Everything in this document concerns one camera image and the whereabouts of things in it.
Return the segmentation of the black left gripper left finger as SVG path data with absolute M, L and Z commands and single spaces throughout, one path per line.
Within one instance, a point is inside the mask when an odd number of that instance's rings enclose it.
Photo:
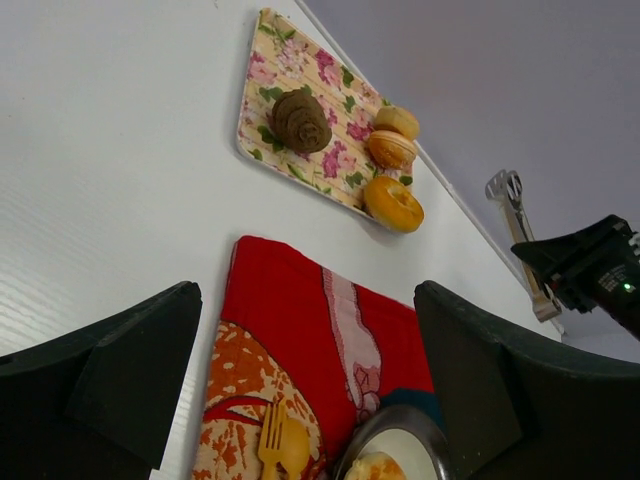
M 160 467 L 201 315 L 178 283 L 1 359 L 4 479 L 147 479 Z

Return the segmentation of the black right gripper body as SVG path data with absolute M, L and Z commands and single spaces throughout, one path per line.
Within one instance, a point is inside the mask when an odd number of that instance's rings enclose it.
M 545 280 L 556 297 L 581 314 L 598 307 L 634 337 L 639 336 L 639 233 L 630 227 L 630 255 L 601 262 L 579 275 Z

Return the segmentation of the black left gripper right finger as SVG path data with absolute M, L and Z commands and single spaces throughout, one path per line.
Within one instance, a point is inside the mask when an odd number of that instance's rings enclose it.
M 639 367 L 493 315 L 433 281 L 415 310 L 460 479 L 635 479 Z

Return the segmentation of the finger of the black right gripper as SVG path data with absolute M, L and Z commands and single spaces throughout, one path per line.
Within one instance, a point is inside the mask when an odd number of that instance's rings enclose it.
M 511 252 L 541 279 L 579 275 L 601 262 L 630 255 L 630 226 L 608 215 L 575 233 L 547 240 L 516 243 Z

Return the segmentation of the silver metal tongs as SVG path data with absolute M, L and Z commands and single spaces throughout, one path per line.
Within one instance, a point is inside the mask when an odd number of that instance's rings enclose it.
M 486 184 L 486 198 L 494 202 L 504 218 L 514 244 L 534 240 L 523 206 L 523 187 L 515 170 L 499 170 Z M 520 271 L 532 301 L 532 310 L 540 323 L 554 320 L 562 307 L 551 290 L 522 261 Z

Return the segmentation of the large orange-glazed bread roll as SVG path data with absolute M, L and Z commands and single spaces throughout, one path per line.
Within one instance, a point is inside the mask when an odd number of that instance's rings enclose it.
M 406 480 L 400 465 L 388 454 L 374 452 L 353 461 L 345 480 Z

